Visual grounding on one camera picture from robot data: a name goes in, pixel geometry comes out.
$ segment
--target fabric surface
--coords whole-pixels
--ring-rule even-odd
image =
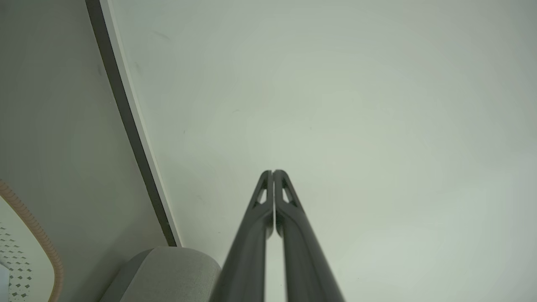
[[[199,251],[158,247],[145,257],[120,302],[208,302],[219,273],[218,263]]]
[[[121,297],[123,297],[123,295],[125,294],[125,291],[127,291],[127,288],[132,282],[134,276],[136,276],[136,273],[138,272],[138,269],[142,265],[143,261],[146,259],[147,255],[151,253],[152,250],[153,249],[145,250],[134,256],[131,260],[129,260],[129,262],[125,263],[125,265],[123,265],[123,267],[119,271],[118,275],[114,278],[112,284],[110,284],[110,286],[104,293],[100,302],[120,301]]]

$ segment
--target perforated panel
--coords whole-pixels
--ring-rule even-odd
[[[0,263],[10,270],[9,301],[26,301],[31,292],[32,265],[17,240],[0,222]]]

